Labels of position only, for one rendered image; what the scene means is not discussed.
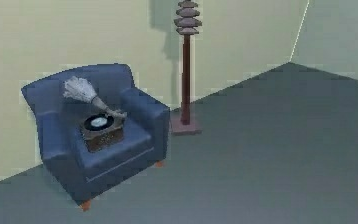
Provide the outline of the dark red floor lamp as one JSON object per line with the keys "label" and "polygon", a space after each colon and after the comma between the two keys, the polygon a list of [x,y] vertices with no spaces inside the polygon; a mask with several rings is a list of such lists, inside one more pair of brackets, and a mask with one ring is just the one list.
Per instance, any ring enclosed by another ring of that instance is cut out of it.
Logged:
{"label": "dark red floor lamp", "polygon": [[176,11],[178,18],[174,20],[176,31],[183,37],[182,46],[182,77],[181,77],[181,107],[179,116],[171,116],[171,133],[174,135],[196,134],[200,132],[195,122],[191,121],[191,37],[199,33],[197,27],[202,22],[196,17],[198,4],[192,0],[181,0]]}

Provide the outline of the brown gramophone with grey horn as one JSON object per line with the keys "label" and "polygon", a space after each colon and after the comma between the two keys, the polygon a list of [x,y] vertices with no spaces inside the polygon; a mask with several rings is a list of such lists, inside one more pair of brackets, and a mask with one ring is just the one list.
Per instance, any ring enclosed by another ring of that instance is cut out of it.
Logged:
{"label": "brown gramophone with grey horn", "polygon": [[87,79],[76,76],[67,79],[64,82],[63,96],[91,104],[100,110],[80,123],[80,133],[90,153],[100,151],[103,147],[123,139],[127,113],[120,109],[111,109]]}

